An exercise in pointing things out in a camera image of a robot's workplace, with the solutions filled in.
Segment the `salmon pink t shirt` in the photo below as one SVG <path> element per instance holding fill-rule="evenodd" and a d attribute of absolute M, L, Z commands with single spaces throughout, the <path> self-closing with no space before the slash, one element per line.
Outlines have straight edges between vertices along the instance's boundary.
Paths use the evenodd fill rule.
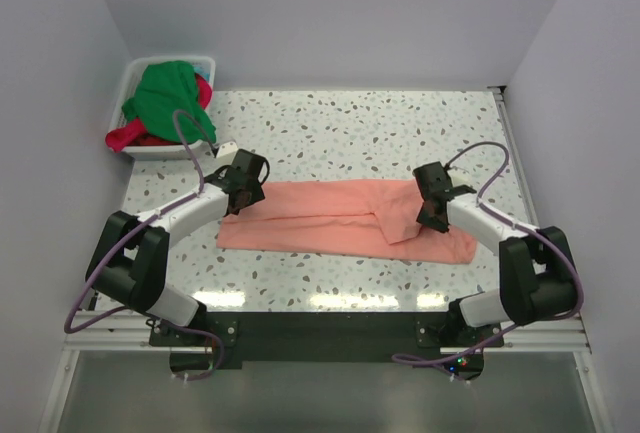
<path fill-rule="evenodd" d="M 471 235 L 417 222 L 422 197 L 412 180 L 268 182 L 264 193 L 222 221 L 219 248 L 455 265 L 475 257 Z"/>

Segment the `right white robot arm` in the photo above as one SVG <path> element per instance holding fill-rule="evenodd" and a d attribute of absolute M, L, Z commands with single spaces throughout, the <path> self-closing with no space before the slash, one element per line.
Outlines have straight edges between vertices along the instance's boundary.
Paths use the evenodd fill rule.
<path fill-rule="evenodd" d="M 578 313 L 584 301 L 564 232 L 509 219 L 485 205 L 472 187 L 456 185 L 440 162 L 413 171 L 423 203 L 417 221 L 441 234 L 458 228 L 498 259 L 499 286 L 452 301 L 438 331 L 441 340 L 469 345 L 481 328 L 505 321 L 526 326 Z"/>

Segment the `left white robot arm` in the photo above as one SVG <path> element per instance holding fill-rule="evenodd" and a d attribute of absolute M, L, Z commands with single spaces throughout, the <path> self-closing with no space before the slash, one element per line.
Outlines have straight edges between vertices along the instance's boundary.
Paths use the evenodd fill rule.
<path fill-rule="evenodd" d="M 107 219 L 86 276 L 89 287 L 139 314 L 172 324 L 185 345 L 206 336 L 203 303 L 166 280 L 170 249 L 201 227 L 265 199 L 268 160 L 238 149 L 219 154 L 218 168 L 190 192 L 158 208 Z"/>

